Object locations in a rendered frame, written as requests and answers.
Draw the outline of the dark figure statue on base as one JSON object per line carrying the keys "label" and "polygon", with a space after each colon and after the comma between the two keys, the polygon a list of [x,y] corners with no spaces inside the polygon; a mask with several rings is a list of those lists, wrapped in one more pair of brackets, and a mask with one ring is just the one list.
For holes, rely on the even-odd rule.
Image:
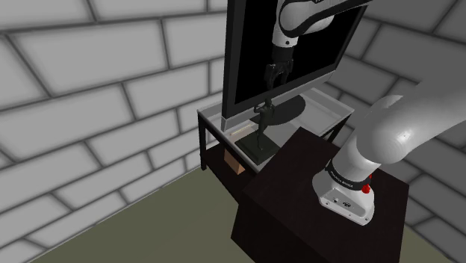
{"label": "dark figure statue on base", "polygon": [[264,105],[261,107],[256,105],[253,111],[259,113],[258,129],[237,140],[234,144],[256,165],[259,165],[275,155],[280,147],[264,133],[275,113],[275,106],[271,99],[265,99]]}

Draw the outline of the pale thin pencil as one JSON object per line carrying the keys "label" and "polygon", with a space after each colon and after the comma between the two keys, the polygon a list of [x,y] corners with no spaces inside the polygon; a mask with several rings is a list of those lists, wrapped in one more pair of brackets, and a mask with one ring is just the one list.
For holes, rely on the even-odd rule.
{"label": "pale thin pencil", "polygon": [[240,134],[240,133],[242,133],[242,132],[244,132],[244,131],[246,131],[246,130],[252,128],[252,127],[253,127],[253,124],[248,124],[247,126],[244,126],[243,128],[238,129],[237,131],[232,132],[232,133],[230,134],[230,136],[235,136],[236,134]]}

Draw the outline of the black flat screen television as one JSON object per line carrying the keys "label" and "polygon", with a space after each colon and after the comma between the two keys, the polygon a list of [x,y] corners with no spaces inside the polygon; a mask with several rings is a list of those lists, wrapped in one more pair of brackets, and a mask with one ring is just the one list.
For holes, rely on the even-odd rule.
{"label": "black flat screen television", "polygon": [[[229,120],[329,80],[372,0],[228,0],[222,117]],[[293,71],[268,90],[273,46],[294,47]]]}

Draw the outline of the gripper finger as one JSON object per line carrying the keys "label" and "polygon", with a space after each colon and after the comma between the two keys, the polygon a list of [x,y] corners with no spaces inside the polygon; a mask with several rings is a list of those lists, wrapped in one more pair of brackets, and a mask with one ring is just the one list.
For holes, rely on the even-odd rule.
{"label": "gripper finger", "polygon": [[273,89],[274,81],[280,74],[280,67],[276,64],[267,64],[265,69],[265,81],[268,90]]}
{"label": "gripper finger", "polygon": [[293,61],[286,61],[282,66],[281,84],[286,84],[288,76],[293,71]]}

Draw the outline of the glass top television table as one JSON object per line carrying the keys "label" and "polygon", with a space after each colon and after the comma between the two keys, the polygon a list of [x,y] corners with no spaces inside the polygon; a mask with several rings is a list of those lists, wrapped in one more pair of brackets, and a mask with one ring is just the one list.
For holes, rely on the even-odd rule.
{"label": "glass top television table", "polygon": [[[332,142],[354,111],[316,88],[289,100],[278,96],[273,100],[273,104],[276,106],[275,116],[282,115],[283,118],[274,126],[268,126],[264,133],[278,146],[284,146],[299,128],[304,128],[319,137],[326,137],[328,142]],[[234,144],[258,129],[258,125],[251,121],[257,114],[250,108],[229,120],[224,120],[221,110],[221,102],[197,110],[201,168],[209,168],[234,199],[239,200],[242,189],[267,162],[256,165]],[[232,132],[248,124],[253,124],[253,127],[230,136]],[[241,174],[235,174],[224,161],[225,149],[244,167],[245,170]]]}

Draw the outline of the brown cardboard box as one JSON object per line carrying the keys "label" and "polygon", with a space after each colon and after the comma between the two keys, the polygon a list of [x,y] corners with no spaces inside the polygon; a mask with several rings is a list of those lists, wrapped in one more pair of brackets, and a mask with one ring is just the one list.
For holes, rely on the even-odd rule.
{"label": "brown cardboard box", "polygon": [[241,174],[245,170],[244,167],[229,153],[227,149],[224,150],[224,161],[237,175]]}

